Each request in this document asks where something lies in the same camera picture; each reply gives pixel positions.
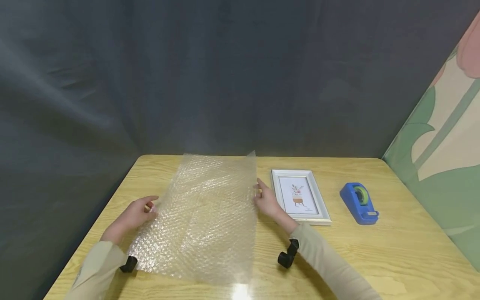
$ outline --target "bubble wrap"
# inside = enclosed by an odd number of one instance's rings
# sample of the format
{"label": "bubble wrap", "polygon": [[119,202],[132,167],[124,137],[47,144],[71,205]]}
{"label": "bubble wrap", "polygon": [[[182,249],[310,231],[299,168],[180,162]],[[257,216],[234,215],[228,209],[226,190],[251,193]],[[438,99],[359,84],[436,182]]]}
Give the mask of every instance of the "bubble wrap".
{"label": "bubble wrap", "polygon": [[137,269],[211,284],[248,283],[257,212],[255,152],[243,159],[184,155],[129,249]]}

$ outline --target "gray backdrop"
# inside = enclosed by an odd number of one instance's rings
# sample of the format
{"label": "gray backdrop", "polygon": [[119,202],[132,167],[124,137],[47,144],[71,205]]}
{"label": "gray backdrop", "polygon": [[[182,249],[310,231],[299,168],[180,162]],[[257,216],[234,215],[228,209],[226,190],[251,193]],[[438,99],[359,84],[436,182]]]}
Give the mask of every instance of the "gray backdrop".
{"label": "gray backdrop", "polygon": [[0,259],[39,299],[139,155],[381,157],[478,0],[5,0]]}

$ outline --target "black wrist strap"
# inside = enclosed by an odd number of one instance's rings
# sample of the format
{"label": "black wrist strap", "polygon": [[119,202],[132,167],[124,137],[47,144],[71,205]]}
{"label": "black wrist strap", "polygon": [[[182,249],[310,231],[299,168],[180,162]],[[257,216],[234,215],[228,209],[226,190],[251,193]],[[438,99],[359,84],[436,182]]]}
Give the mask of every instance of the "black wrist strap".
{"label": "black wrist strap", "polygon": [[135,267],[137,266],[137,262],[138,260],[135,257],[129,256],[127,258],[127,262],[120,267],[120,270],[123,273],[131,273],[135,270]]}
{"label": "black wrist strap", "polygon": [[295,255],[297,254],[297,250],[299,249],[299,241],[296,239],[290,239],[290,246],[287,249],[287,253],[281,252],[278,256],[278,263],[288,269],[292,266],[293,260],[295,259]]}

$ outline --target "framed picture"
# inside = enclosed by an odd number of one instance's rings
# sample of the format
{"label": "framed picture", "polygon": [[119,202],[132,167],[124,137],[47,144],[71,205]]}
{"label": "framed picture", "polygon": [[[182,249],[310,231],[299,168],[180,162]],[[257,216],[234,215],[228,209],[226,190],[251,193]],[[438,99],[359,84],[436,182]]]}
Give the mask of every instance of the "framed picture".
{"label": "framed picture", "polygon": [[331,225],[325,202],[310,170],[272,170],[272,186],[284,211],[299,222]]}

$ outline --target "green tape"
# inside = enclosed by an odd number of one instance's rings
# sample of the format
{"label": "green tape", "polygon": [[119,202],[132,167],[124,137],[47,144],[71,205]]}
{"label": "green tape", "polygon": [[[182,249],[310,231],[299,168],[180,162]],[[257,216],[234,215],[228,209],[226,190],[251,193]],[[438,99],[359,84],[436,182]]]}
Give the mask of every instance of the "green tape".
{"label": "green tape", "polygon": [[353,189],[361,193],[361,196],[362,196],[361,200],[359,199],[360,200],[360,205],[367,205],[368,199],[369,199],[367,190],[364,189],[361,186],[356,186]]}

